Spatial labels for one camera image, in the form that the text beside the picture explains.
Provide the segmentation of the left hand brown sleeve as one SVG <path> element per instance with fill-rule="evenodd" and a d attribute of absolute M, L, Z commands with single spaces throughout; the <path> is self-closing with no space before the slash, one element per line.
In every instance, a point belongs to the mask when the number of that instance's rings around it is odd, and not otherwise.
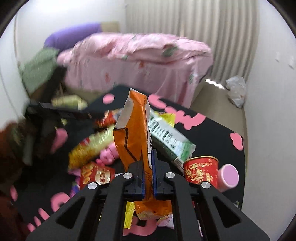
<path fill-rule="evenodd" d="M 1 240 L 25 240 L 29 235 L 10 189 L 21 175 L 33 178 L 54 170 L 56 136 L 50 120 L 31 123 L 23 119 L 1 129 Z"/>

